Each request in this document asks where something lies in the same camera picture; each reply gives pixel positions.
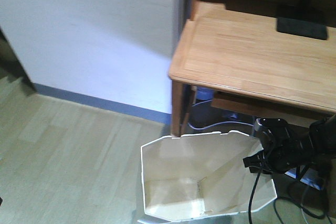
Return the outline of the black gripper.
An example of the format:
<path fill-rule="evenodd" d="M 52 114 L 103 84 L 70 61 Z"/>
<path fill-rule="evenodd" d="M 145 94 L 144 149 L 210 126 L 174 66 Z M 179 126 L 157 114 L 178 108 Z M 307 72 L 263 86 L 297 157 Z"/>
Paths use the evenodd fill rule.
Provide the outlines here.
<path fill-rule="evenodd" d="M 273 141 L 263 150 L 243 158 L 243 163 L 251 173 L 284 174 L 292 168 L 312 162 L 315 155 L 309 133 L 297 134 L 286 129 L 286 138 L 271 134 Z"/>

